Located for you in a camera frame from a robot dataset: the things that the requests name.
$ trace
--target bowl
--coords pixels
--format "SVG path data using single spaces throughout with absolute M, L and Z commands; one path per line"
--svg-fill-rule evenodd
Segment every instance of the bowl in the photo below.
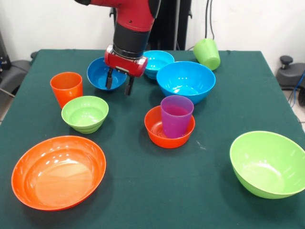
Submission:
M 145 116 L 144 124 L 149 138 L 157 146 L 167 149 L 178 148 L 183 146 L 190 138 L 194 128 L 195 119 L 192 116 L 184 136 L 179 138 L 168 138 L 162 128 L 161 106 L 151 109 Z
M 11 186 L 17 199 L 45 211 L 71 208 L 90 196 L 106 170 L 102 149 L 79 136 L 40 142 L 17 162 Z
M 232 143 L 230 158 L 240 183 L 256 196 L 279 199 L 305 189 L 305 151 L 285 136 L 245 133 Z
M 96 96 L 82 96 L 68 102 L 61 111 L 62 119 L 82 134 L 91 134 L 103 124 L 108 104 Z
M 163 67 L 157 73 L 157 82 L 165 96 L 182 95 L 197 104 L 214 88 L 216 77 L 199 63 L 181 61 Z
M 144 53 L 144 56 L 148 58 L 148 64 L 145 68 L 145 74 L 150 79 L 155 80 L 157 73 L 164 66 L 175 62 L 175 59 L 168 52 L 160 50 L 151 50 Z
M 106 80 L 109 67 L 105 64 L 104 59 L 104 57 L 98 58 L 89 65 L 87 77 L 94 87 L 104 91 L 113 91 L 125 83 L 127 75 L 114 69 L 112 72 L 111 88 L 107 89 Z

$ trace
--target orange bowl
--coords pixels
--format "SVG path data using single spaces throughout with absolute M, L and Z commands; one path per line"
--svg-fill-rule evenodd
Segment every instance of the orange bowl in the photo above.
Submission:
M 192 116 L 185 135 L 179 138 L 168 138 L 164 134 L 162 128 L 161 106 L 154 107 L 146 114 L 144 124 L 152 142 L 162 148 L 173 149 L 184 145 L 190 138 L 195 128 L 195 119 L 194 116 Z
M 38 210 L 56 211 L 84 201 L 106 170 L 102 149 L 78 136 L 59 136 L 29 149 L 11 177 L 15 196 Z

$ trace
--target tipped-over green cup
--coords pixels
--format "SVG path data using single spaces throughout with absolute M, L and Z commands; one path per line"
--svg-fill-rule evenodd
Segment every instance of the tipped-over green cup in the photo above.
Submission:
M 305 189 L 305 151 L 287 137 L 245 133 L 232 143 L 230 158 L 238 180 L 259 197 L 280 199 Z
M 213 39 L 205 38 L 198 41 L 194 47 L 194 55 L 197 61 L 208 67 L 210 70 L 215 70 L 220 65 L 220 56 Z
M 91 134 L 103 124 L 108 104 L 95 96 L 82 96 L 68 102 L 61 111 L 63 120 L 76 131 Z

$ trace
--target large blue bowl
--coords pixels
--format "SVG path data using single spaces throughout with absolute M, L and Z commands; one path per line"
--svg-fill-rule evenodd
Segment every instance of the large blue bowl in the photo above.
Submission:
M 112 72 L 112 85 L 108 90 L 106 87 L 108 70 L 109 67 L 105 64 L 104 57 L 94 60 L 87 69 L 89 82 L 101 90 L 113 91 L 126 81 L 127 75 L 114 69 Z
M 145 74 L 151 79 L 156 79 L 158 71 L 164 66 L 175 62 L 172 55 L 160 50 L 147 51 L 144 56 L 148 58 Z
M 163 67 L 157 73 L 157 82 L 165 96 L 182 95 L 196 104 L 213 89 L 216 77 L 199 63 L 181 61 Z

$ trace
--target green bowl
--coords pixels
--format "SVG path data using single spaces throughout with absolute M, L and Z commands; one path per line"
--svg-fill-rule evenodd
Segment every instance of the green bowl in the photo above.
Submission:
M 245 133 L 232 143 L 230 158 L 238 180 L 259 197 L 280 199 L 305 189 L 305 151 L 287 137 Z
M 103 124 L 108 104 L 95 96 L 82 96 L 69 101 L 62 109 L 63 120 L 76 131 L 91 134 Z

